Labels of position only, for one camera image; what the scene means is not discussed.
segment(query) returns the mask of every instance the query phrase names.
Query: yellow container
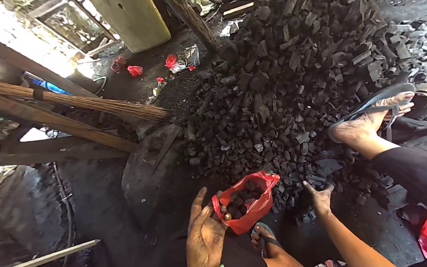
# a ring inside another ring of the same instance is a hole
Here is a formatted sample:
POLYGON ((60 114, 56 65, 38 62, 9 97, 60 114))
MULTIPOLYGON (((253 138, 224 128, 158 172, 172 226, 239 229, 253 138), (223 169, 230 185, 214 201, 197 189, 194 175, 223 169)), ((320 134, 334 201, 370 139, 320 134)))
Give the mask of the yellow container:
POLYGON ((131 52, 163 44, 171 34, 152 0, 91 0, 131 52))

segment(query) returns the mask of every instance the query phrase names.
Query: black pants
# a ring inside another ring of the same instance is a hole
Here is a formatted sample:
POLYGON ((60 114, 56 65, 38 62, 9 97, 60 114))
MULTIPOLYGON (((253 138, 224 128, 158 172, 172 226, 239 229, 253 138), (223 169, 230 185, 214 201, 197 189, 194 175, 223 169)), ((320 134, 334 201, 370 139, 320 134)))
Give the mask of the black pants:
MULTIPOLYGON (((376 156, 377 171, 387 173, 408 190, 408 198, 427 206, 427 147, 398 147, 376 156)), ((413 266, 427 266, 427 261, 413 266)))

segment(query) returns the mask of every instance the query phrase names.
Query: foot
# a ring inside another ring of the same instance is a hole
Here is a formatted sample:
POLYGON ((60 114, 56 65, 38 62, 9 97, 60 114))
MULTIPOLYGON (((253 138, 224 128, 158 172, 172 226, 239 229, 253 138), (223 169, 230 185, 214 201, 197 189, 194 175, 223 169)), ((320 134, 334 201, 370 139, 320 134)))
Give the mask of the foot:
MULTIPOLYGON (((393 97, 379 100, 375 102, 375 104, 373 104, 372 106, 394 105, 403 100, 411 99, 414 95, 414 92, 403 92, 393 97)), ((411 107, 413 105, 414 103, 409 103, 400 106, 400 112, 398 117, 403 116, 406 112, 411 111, 411 107)), ((353 121, 347 121, 337 124, 330 131, 335 138, 341 140, 344 143, 356 140, 358 138, 362 138, 364 136, 376 135, 382 122, 384 120, 389 121, 391 119, 391 114, 388 114, 388 112, 389 111, 364 113, 359 118, 353 121)))
MULTIPOLYGON (((274 237, 274 235, 270 231, 266 230, 263 226, 255 225, 255 231, 258 234, 252 233, 252 244, 258 250, 261 250, 261 244, 260 244, 261 236, 272 238, 272 239, 276 240, 276 238, 274 237)), ((267 249, 266 252, 267 252, 268 255, 269 255, 269 252, 270 252, 270 246, 279 247, 279 246, 276 246, 276 245, 271 244, 271 243, 266 243, 266 249, 267 249)))

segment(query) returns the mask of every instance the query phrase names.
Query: blue object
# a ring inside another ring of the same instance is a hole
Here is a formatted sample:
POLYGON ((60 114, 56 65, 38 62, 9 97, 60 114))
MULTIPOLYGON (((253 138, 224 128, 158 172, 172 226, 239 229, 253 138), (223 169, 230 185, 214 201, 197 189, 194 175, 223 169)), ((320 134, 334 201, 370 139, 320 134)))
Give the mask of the blue object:
POLYGON ((57 86, 53 85, 50 82, 46 82, 44 80, 34 79, 33 77, 30 77, 33 82, 37 85, 40 85, 44 88, 49 89, 50 91, 58 94, 70 94, 69 92, 65 91, 64 89, 58 88, 57 86))

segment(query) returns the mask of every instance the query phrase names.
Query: bare foot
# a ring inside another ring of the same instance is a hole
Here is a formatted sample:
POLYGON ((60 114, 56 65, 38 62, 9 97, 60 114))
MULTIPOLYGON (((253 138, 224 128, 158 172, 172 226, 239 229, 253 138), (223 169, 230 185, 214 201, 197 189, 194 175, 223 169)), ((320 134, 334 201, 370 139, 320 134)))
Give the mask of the bare foot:
MULTIPOLYGON (((413 98, 414 95, 414 92, 403 92, 393 97, 377 101, 372 106, 393 105, 400 101, 413 98)), ((400 106, 400 112, 398 116, 403 116, 406 112, 411 111, 411 107, 413 105, 414 103, 409 103, 400 106)), ((364 113, 353 121, 337 124, 334 128, 330 129, 330 131, 335 138, 341 140, 344 143, 364 136, 371 136, 377 133, 383 120, 387 121, 391 119, 391 114, 388 114, 388 112, 389 111, 364 113)))

